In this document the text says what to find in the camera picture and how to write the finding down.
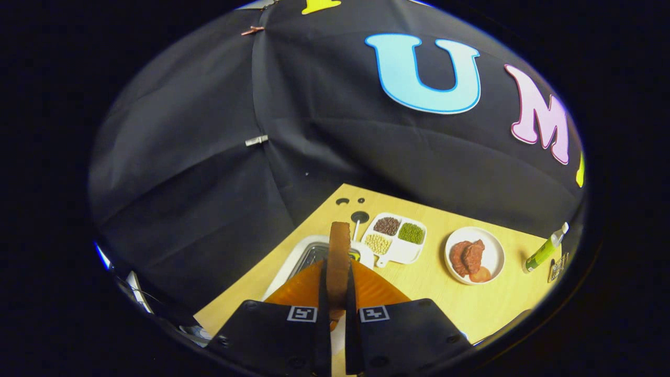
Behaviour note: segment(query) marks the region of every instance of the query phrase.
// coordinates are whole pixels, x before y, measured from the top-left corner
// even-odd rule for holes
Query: small metal object
[[[223,346],[223,348],[228,348],[228,346],[230,345],[230,343],[228,342],[228,338],[223,335],[219,335],[217,341],[221,346]]]
[[[551,268],[549,269],[549,279],[547,282],[552,282],[561,274],[561,271],[565,268],[567,264],[567,259],[569,258],[570,253],[565,253],[559,260],[551,261]]]
[[[245,141],[246,146],[253,146],[267,141],[267,135],[262,135],[257,138],[249,139]]]
[[[256,34],[257,32],[262,32],[263,30],[265,30],[263,26],[250,26],[249,30],[242,33],[242,35],[247,36],[249,34]]]

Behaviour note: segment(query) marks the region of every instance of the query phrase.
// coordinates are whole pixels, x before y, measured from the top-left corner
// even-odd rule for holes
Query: spray bottle
[[[526,262],[523,264],[523,272],[529,273],[536,269],[542,262],[544,262],[553,252],[558,248],[563,241],[563,236],[567,233],[567,230],[570,227],[567,223],[563,223],[561,229],[553,232],[551,237],[533,254],[530,258],[526,259]]]

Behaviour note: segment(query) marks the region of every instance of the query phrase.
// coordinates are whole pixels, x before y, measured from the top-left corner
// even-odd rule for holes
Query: pink letter m
[[[517,81],[521,103],[521,115],[519,121],[512,124],[512,134],[522,142],[537,143],[534,127],[537,117],[542,148],[547,149],[555,136],[555,141],[551,145],[551,155],[563,165],[567,165],[567,115],[561,101],[549,95],[549,108],[547,108],[533,79],[509,64],[505,65],[505,70]]]

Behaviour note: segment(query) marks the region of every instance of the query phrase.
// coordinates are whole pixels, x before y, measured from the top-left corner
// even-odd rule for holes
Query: black fabric backdrop
[[[92,153],[89,195],[106,250],[197,311],[272,250],[343,182],[547,237],[575,213],[581,145],[569,164],[510,132],[526,72],[489,36],[406,0],[347,1],[301,15],[303,1],[238,10],[150,62],[111,107]],[[266,28],[240,36],[250,25]],[[436,115],[382,90],[383,32],[417,36],[422,81],[454,86],[446,38],[480,52],[481,99]],[[263,134],[269,141],[246,147]]]

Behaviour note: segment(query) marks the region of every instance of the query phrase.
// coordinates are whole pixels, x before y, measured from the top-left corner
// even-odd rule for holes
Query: sliced meat
[[[452,252],[449,254],[449,260],[452,262],[456,274],[459,274],[462,278],[468,274],[468,269],[463,264],[462,256],[465,249],[470,245],[472,245],[470,241],[459,242],[452,247]]]
[[[479,272],[482,266],[482,253],[484,252],[484,242],[478,239],[477,242],[468,246],[463,253],[463,264],[471,274]]]

